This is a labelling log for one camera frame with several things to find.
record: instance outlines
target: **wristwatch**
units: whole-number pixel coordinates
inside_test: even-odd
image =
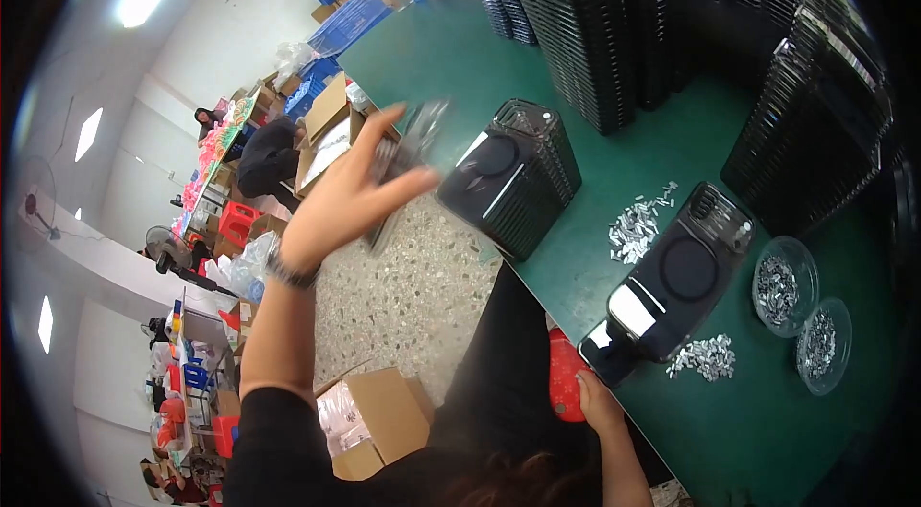
[[[269,255],[265,258],[265,272],[274,277],[288,287],[294,287],[301,290],[308,290],[317,282],[319,275],[319,265],[315,270],[307,272],[298,272],[291,270],[282,265],[281,259],[278,258],[278,250],[281,248],[281,238],[276,238],[272,247],[269,248]]]

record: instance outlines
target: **clear plastic bowl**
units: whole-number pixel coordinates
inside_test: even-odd
[[[797,280],[799,298],[787,321],[777,326],[767,318],[766,309],[758,303],[758,273],[768,258],[781,257],[787,261],[793,275]],[[762,320],[767,329],[782,338],[792,338],[799,335],[806,320],[815,311],[819,303],[819,270],[815,267],[815,260],[806,246],[799,239],[780,236],[767,242],[765,249],[758,257],[752,277],[752,303],[758,318]]]
[[[847,312],[845,303],[837,297],[826,297],[815,308],[814,313],[824,310],[835,325],[835,356],[832,358],[828,371],[818,379],[811,379],[806,371],[802,369],[800,362],[803,361],[803,355],[806,351],[806,339],[812,331],[812,322],[814,317],[810,317],[803,327],[801,340],[797,341],[796,366],[797,372],[803,383],[809,387],[812,395],[822,396],[835,389],[841,376],[845,374],[847,360],[851,356],[851,341],[853,340],[854,331],[851,328],[851,316]]]

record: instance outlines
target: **hand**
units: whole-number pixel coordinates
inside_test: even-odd
[[[291,269],[316,268],[328,254],[438,185],[438,174],[418,167],[379,186],[368,175],[387,128],[400,119],[392,106],[367,119],[351,150],[327,168],[284,230],[279,251]]]
[[[579,408],[599,436],[626,427],[624,408],[595,374],[581,370],[576,378],[579,380]]]

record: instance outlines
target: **green workbench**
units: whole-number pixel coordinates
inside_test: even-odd
[[[427,0],[395,12],[358,40],[339,63],[378,106],[450,96],[454,111],[436,145],[435,166],[454,165],[506,99],[559,111],[583,184],[536,252],[514,266],[560,328],[578,342],[605,316],[607,296],[632,266],[610,260],[608,223],[640,194],[674,181],[669,222],[700,181],[726,191],[720,167],[755,98],[717,76],[698,76],[654,113],[607,138],[559,97],[538,48],[494,35],[477,0]],[[642,365],[616,397],[674,474],[703,505],[786,505],[801,501],[852,437],[870,432],[895,382],[897,318],[881,248],[863,215],[848,209],[806,244],[823,296],[850,309],[854,346],[847,372],[817,398],[782,340],[754,315],[754,262],[768,236],[760,225],[740,274],[697,339],[728,334],[735,375],[708,384],[664,365]]]

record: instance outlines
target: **ceiling light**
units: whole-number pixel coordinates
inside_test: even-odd
[[[89,146],[96,139],[96,130],[99,127],[99,119],[102,118],[102,107],[96,110],[96,113],[86,118],[83,122],[83,128],[80,129],[80,139],[76,141],[76,156],[74,161],[80,161],[84,153],[89,151]]]
[[[160,0],[121,0],[118,3],[118,15],[125,27],[137,27],[147,21]]]
[[[54,325],[54,316],[52,316],[52,305],[48,303],[48,296],[45,295],[44,301],[41,302],[41,316],[39,317],[39,339],[41,347],[45,353],[52,349],[52,326]]]

